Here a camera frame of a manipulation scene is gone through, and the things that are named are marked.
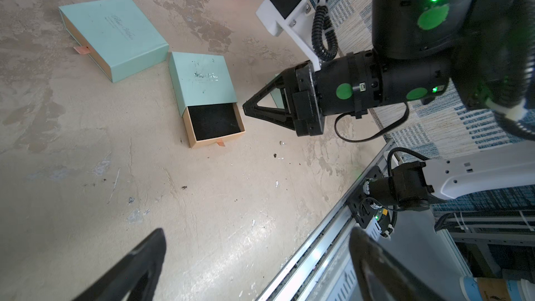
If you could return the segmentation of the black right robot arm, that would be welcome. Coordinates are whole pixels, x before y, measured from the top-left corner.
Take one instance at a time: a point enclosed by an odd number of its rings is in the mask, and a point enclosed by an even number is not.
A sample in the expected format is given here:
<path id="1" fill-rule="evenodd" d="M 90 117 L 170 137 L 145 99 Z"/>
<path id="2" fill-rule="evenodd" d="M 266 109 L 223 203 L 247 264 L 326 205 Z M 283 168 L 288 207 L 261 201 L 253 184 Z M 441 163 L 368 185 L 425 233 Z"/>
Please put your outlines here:
<path id="1" fill-rule="evenodd" d="M 316 136 L 327 116 L 428 104 L 454 83 L 469 110 L 490 110 L 521 142 L 449 160 L 416 154 L 370 180 L 358 210 L 420 211 L 534 183 L 534 127 L 525 121 L 534 108 L 534 0 L 372 0 L 373 47 L 343 57 L 328 4 L 316 0 L 309 60 L 253 95 L 247 116 Z"/>

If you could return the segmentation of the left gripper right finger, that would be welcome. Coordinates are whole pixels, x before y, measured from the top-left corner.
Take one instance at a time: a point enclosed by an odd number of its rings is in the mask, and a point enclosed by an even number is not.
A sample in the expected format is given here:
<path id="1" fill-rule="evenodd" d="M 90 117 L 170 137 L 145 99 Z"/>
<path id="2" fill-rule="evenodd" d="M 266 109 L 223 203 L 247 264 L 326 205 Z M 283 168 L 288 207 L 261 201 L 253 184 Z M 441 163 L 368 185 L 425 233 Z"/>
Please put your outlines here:
<path id="1" fill-rule="evenodd" d="M 348 248 L 363 300 L 443 299 L 363 229 L 352 229 Z"/>

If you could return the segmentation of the mint jewelry box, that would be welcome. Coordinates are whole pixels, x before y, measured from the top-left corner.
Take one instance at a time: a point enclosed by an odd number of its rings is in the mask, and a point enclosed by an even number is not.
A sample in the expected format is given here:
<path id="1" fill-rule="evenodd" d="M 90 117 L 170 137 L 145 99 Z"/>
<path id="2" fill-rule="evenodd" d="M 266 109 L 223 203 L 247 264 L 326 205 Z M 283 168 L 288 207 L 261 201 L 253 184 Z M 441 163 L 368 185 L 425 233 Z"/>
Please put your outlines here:
<path id="1" fill-rule="evenodd" d="M 169 44 L 133 0 L 89 1 L 59 12 L 68 33 L 113 83 L 167 60 Z"/>
<path id="2" fill-rule="evenodd" d="M 172 52 L 169 72 L 190 148 L 224 146 L 245 134 L 223 56 Z"/>

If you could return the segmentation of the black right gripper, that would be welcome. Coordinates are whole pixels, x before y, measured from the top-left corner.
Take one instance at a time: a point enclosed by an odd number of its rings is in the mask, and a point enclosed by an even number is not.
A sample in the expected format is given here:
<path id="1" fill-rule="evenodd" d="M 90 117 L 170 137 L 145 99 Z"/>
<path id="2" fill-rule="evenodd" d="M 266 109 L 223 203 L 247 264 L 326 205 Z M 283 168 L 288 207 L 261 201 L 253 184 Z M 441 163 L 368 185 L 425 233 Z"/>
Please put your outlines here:
<path id="1" fill-rule="evenodd" d="M 286 104 L 285 88 L 291 93 Z M 315 72 L 310 65 L 289 68 L 270 77 L 244 102 L 245 116 L 295 131 L 299 137 L 322 135 L 327 116 L 348 113 L 359 117 L 382 101 L 381 65 L 373 51 L 350 53 Z"/>

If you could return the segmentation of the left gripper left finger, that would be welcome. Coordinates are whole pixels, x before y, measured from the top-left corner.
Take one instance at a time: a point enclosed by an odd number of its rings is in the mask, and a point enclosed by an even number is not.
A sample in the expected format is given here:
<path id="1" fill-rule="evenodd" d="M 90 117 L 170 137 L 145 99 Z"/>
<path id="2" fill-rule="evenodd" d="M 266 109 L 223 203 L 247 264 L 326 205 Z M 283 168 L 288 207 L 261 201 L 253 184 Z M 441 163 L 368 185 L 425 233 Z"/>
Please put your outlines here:
<path id="1" fill-rule="evenodd" d="M 155 229 L 76 300 L 152 300 L 167 250 L 164 230 Z"/>

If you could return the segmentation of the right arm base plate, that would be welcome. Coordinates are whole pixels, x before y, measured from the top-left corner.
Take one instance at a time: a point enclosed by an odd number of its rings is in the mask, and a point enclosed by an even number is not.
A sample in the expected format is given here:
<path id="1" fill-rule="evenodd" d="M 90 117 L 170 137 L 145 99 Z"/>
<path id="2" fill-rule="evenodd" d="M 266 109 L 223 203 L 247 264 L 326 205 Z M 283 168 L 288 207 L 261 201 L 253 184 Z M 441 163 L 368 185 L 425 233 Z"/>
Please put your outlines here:
<path id="1" fill-rule="evenodd" d="M 383 171 L 374 165 L 358 179 L 355 189 L 346 200 L 346 205 L 358 226 L 375 241 L 379 238 L 390 239 L 394 233 L 392 221 L 397 220 L 396 212 L 387 209 L 379 203 L 379 200 L 371 197 L 370 184 L 382 178 L 384 178 Z"/>

